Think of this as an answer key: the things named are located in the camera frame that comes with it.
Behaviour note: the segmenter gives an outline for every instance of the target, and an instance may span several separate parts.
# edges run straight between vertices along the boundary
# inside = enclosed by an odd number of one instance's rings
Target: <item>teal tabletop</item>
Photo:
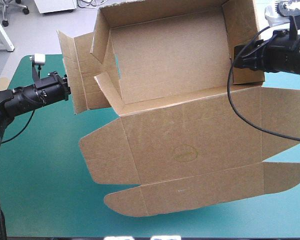
[[[52,71],[65,74],[61,55],[47,55],[41,74]],[[32,82],[26,56],[10,88]],[[300,77],[267,74],[264,85],[300,89]],[[29,116],[17,117],[5,138],[22,129]],[[117,117],[111,108],[74,115],[70,99],[37,110],[24,133],[1,146],[0,198],[8,236],[300,237],[300,184],[282,193],[166,215],[134,218],[112,211],[104,196],[131,186],[95,183],[78,142]],[[300,144],[268,161],[300,162]]]

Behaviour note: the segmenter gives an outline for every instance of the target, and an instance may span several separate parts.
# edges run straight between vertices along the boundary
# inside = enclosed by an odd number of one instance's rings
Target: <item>black cylinder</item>
[[[68,85],[62,85],[56,74],[36,81],[34,84],[17,87],[13,90],[13,99],[4,104],[6,114],[14,118],[41,107],[65,100]]]
[[[288,36],[274,39],[264,51],[264,66],[267,72],[286,72],[300,75],[300,41],[294,50],[283,47]]]

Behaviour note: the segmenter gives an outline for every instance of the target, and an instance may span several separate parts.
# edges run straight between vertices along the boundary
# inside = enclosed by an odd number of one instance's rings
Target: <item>small white camera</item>
[[[35,53],[34,55],[30,56],[29,59],[32,62],[32,65],[43,66],[46,64],[45,54]]]

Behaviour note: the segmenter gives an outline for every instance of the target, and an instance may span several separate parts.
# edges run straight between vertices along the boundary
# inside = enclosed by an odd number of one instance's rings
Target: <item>white cart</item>
[[[77,0],[34,0],[39,13],[52,13],[58,11],[73,11],[77,8]]]

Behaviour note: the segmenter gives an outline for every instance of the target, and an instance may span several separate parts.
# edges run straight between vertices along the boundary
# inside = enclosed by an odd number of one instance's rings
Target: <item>white label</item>
[[[104,240],[135,240],[132,236],[106,236]]]
[[[150,240],[182,240],[181,236],[172,235],[172,236],[153,236]]]

